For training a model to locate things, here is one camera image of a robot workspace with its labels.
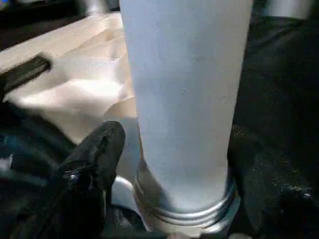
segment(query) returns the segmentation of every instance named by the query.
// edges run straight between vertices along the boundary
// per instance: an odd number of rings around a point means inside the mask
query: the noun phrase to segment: cylindrical filter
[[[136,195],[169,224],[213,224],[233,198],[227,148],[251,6],[121,1],[144,154]]]

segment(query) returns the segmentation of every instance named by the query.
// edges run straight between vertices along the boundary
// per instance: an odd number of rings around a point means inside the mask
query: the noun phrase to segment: white fabric
[[[53,69],[6,98],[40,114],[79,143],[115,103],[133,95],[119,13],[91,16],[0,53],[8,69],[43,52]]]

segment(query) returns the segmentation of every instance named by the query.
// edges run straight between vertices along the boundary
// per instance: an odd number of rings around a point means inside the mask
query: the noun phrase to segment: metal surface
[[[314,0],[268,0],[265,15],[307,19]]]
[[[150,229],[193,235],[229,210],[226,155],[251,6],[121,1],[143,145],[135,192]]]
[[[200,212],[199,214],[185,214],[183,215],[188,225],[177,226],[172,224],[172,217],[162,216],[159,218],[159,214],[154,214],[153,209],[148,205],[141,204],[136,194],[139,193],[135,190],[134,184],[136,183],[136,173],[138,171],[139,161],[142,157],[140,148],[140,137],[138,122],[136,119],[135,99],[129,98],[113,105],[104,115],[104,120],[117,120],[119,121],[126,133],[126,142],[121,155],[121,159],[117,168],[117,177],[112,187],[112,204],[119,205],[137,212],[144,220],[148,230],[160,230],[168,233],[183,232],[184,234],[192,237],[198,237],[201,234],[215,234],[220,236],[226,236],[227,230],[237,213],[240,205],[240,198],[237,194],[230,194],[227,200],[230,205],[220,203],[214,208]],[[211,216],[211,211],[217,211],[218,206],[227,209],[225,215],[217,223],[205,220],[205,215]],[[204,219],[202,222],[197,221],[197,225],[190,225],[190,221],[187,219]]]

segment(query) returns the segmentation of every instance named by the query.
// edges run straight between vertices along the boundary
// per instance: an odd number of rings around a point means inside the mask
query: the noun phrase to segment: black fabric
[[[317,21],[250,25],[229,159],[252,234],[319,237],[318,40]]]

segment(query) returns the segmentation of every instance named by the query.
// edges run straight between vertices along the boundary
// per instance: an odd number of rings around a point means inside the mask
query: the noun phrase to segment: silver metal base
[[[127,140],[112,188],[112,203],[138,213],[149,231],[180,232],[191,237],[202,234],[226,235],[240,205],[235,185],[232,185],[223,201],[203,212],[175,214],[152,207],[144,200],[143,192],[136,183],[141,159],[137,120],[116,120],[123,125]]]

